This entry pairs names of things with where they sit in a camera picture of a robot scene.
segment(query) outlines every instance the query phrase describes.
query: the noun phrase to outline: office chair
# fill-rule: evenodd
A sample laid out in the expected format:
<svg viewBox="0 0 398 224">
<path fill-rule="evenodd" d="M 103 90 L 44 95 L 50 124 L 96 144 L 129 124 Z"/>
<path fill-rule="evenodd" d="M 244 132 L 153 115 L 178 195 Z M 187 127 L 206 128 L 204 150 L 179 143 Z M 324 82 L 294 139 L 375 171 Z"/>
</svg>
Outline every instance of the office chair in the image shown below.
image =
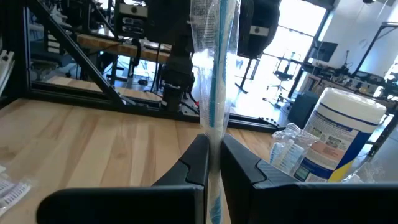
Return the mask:
<svg viewBox="0 0 398 224">
<path fill-rule="evenodd" d="M 277 65 L 275 66 L 275 70 L 274 70 L 274 75 L 280 80 L 280 83 L 279 83 L 278 85 L 269 85 L 269 86 L 267 86 L 267 91 L 269 90 L 269 88 L 272 88 L 272 87 L 277 87 L 277 92 L 278 92 L 279 90 L 281 90 L 281 91 L 282 91 L 282 90 L 289 91 L 289 90 L 285 89 L 285 88 L 282 86 L 282 82 L 289 81 L 289 80 L 293 79 L 293 77 L 294 77 L 294 74 L 293 74 L 293 75 L 288 74 L 288 71 L 289 71 L 290 65 L 291 65 L 292 63 L 295 64 L 295 68 L 297 68 L 297 64 L 294 63 L 294 62 L 292 62 L 292 59 L 295 57 L 296 53 L 295 53 L 295 52 L 292 52 L 292 54 L 290 55 L 290 58 L 285 58 L 285 55 L 286 55 L 286 52 L 284 53 L 284 55 L 282 56 L 282 58 L 279 58 L 280 62 L 277 63 Z M 281 71 L 279 70 L 279 68 L 280 68 L 280 65 L 281 65 L 281 63 L 282 63 L 283 60 L 286 60 L 286 61 L 287 61 L 287 65 L 286 65 L 284 71 L 281 72 Z M 270 104 L 272 104 L 272 105 L 274 105 L 275 107 L 278 107 L 278 108 L 280 107 L 280 106 L 278 105 L 278 103 L 279 103 L 279 102 L 283 102 L 283 100 L 286 100 L 286 101 L 288 101 L 289 103 L 291 103 L 288 99 L 286 99 L 286 98 L 284 98 L 284 97 L 282 96 L 282 93 L 279 93 L 279 94 L 278 94 L 278 98 L 277 98 L 276 103 L 271 103 L 267 98 L 263 98 L 262 100 L 267 101 L 267 102 L 269 102 Z"/>
<path fill-rule="evenodd" d="M 267 91 L 268 91 L 268 89 L 269 89 L 270 87 L 271 87 L 271 88 L 272 88 L 272 87 L 277 87 L 277 90 L 278 90 L 278 91 L 279 91 L 279 90 L 288 91 L 287 89 L 285 89 L 285 88 L 282 86 L 282 82 L 289 81 L 289 80 L 293 79 L 293 76 L 294 76 L 294 75 L 288 74 L 288 71 L 289 71 L 289 68 L 290 68 L 290 64 L 292 63 L 292 59 L 293 59 L 293 57 L 295 56 L 296 53 L 295 53 L 295 52 L 292 52 L 290 58 L 285 58 L 285 54 L 286 54 L 286 52 L 285 52 L 284 55 L 282 56 L 280 62 L 275 66 L 275 70 L 274 70 L 274 75 L 280 80 L 280 83 L 279 83 L 278 85 L 269 85 L 269 86 L 267 86 Z M 280 68 L 280 66 L 281 66 L 283 60 L 286 60 L 286 61 L 287 61 L 287 65 L 286 65 L 286 67 L 285 67 L 285 70 L 284 70 L 283 72 L 281 72 L 281 71 L 279 70 L 279 68 Z"/>
</svg>

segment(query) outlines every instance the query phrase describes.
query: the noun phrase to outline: white wall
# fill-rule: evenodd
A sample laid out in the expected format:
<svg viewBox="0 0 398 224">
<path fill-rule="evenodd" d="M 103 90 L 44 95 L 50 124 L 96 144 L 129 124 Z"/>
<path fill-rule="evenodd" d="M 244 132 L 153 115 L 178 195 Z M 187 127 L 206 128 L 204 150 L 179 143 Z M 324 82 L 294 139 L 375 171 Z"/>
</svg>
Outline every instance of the white wall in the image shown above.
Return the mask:
<svg viewBox="0 0 398 224">
<path fill-rule="evenodd" d="M 386 34 L 388 31 L 392 32 L 374 43 L 360 68 L 361 71 L 384 77 L 390 69 L 398 55 L 398 29 L 386 27 L 381 32 L 381 35 Z"/>
<path fill-rule="evenodd" d="M 329 66 L 340 68 L 349 50 L 347 62 L 353 63 L 349 71 L 356 70 L 381 22 L 387 21 L 392 11 L 390 6 L 382 8 L 380 2 L 367 5 L 362 0 L 340 0 L 331 13 L 329 26 L 325 26 L 326 31 L 320 36 L 322 41 L 338 44 Z"/>
<path fill-rule="evenodd" d="M 392 12 L 387 21 L 398 22 L 398 1 L 395 1 L 394 5 L 392 6 Z"/>
</svg>

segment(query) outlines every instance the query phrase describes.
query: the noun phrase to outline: wooden table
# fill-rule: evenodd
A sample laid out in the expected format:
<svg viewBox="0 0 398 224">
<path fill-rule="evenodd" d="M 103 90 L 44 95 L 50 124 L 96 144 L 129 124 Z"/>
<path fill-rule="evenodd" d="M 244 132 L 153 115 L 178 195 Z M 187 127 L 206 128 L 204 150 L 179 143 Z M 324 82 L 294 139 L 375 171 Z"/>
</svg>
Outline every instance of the wooden table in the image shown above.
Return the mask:
<svg viewBox="0 0 398 224">
<path fill-rule="evenodd" d="M 58 189 L 150 186 L 201 132 L 195 123 L 18 99 L 0 110 L 0 164 L 36 184 L 0 223 L 35 223 L 40 201 Z M 227 132 L 269 159 L 270 134 Z"/>
<path fill-rule="evenodd" d="M 319 96 L 323 93 L 324 89 L 327 87 L 337 88 L 339 90 L 348 91 L 350 93 L 354 93 L 356 91 L 354 89 L 339 85 L 339 84 L 331 82 L 329 80 L 321 79 L 320 77 L 318 77 L 316 75 L 312 75 L 312 74 L 308 74 L 308 80 L 310 80 L 310 81 L 306 82 L 303 90 L 309 90 L 311 92 L 316 93 Z M 358 95 L 369 98 L 370 100 L 374 100 L 375 102 L 380 103 L 381 105 L 385 106 L 387 109 L 393 109 L 395 107 L 394 101 L 385 101 L 385 100 L 375 99 L 370 94 L 362 93 L 362 94 L 358 94 Z"/>
<path fill-rule="evenodd" d="M 102 28 L 96 31 L 97 34 L 107 35 L 113 37 L 113 35 L 107 31 L 106 29 Z M 118 42 L 108 39 L 102 39 L 99 37 L 94 37 L 91 35 L 86 34 L 79 34 L 77 37 L 77 42 L 82 46 L 89 49 L 105 49 L 105 51 L 118 54 L 118 55 L 125 55 L 128 57 L 135 57 L 137 55 L 137 47 L 130 45 L 130 44 L 118 44 Z M 148 60 L 151 62 L 156 62 L 156 50 L 147 49 L 145 45 L 151 45 L 152 42 L 147 40 L 141 40 L 142 47 L 141 47 L 141 59 Z M 159 59 L 158 62 L 165 64 L 170 54 L 159 52 Z"/>
</svg>

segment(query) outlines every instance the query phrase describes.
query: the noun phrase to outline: blue label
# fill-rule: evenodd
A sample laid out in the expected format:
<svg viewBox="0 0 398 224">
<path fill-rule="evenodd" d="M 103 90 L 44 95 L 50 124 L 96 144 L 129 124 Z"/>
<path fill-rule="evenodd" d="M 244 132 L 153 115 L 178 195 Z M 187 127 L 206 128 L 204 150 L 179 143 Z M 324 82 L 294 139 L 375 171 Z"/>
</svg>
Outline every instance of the blue label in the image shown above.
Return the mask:
<svg viewBox="0 0 398 224">
<path fill-rule="evenodd" d="M 361 131 L 358 132 L 354 141 L 351 143 L 351 145 L 347 149 L 346 154 L 344 154 L 343 158 L 341 158 L 336 169 L 339 169 L 340 167 L 344 166 L 345 164 L 347 164 L 347 163 L 351 162 L 353 159 L 355 159 L 356 156 L 359 154 L 359 152 L 361 152 L 363 146 L 366 144 L 366 141 L 368 141 L 370 136 L 371 136 L 371 134 L 369 134 L 369 133 L 363 133 Z"/>
<path fill-rule="evenodd" d="M 309 173 L 315 174 L 318 177 L 322 177 L 324 179 L 329 179 L 329 177 L 333 173 L 333 170 L 321 167 L 311 160 L 305 158 L 301 162 L 300 167 L 296 170 L 294 177 L 298 180 L 305 181 Z"/>
</svg>

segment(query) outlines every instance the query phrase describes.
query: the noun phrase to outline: small plastic packet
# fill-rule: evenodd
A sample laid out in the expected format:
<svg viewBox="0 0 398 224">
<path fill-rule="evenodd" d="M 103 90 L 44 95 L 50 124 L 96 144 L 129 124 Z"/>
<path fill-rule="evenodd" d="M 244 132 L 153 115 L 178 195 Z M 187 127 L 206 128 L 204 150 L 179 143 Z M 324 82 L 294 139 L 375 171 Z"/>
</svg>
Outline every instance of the small plastic packet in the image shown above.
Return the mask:
<svg viewBox="0 0 398 224">
<path fill-rule="evenodd" d="M 26 196 L 33 183 L 28 178 L 14 182 L 7 174 L 0 174 L 0 217 Z"/>
<path fill-rule="evenodd" d="M 303 160 L 303 154 L 318 138 L 294 123 L 290 123 L 283 131 L 272 135 L 275 143 L 270 151 L 270 164 L 282 172 L 293 176 Z"/>
<path fill-rule="evenodd" d="M 384 169 L 378 160 L 365 162 L 355 172 L 347 176 L 342 183 L 363 184 L 377 183 L 384 176 Z"/>
</svg>

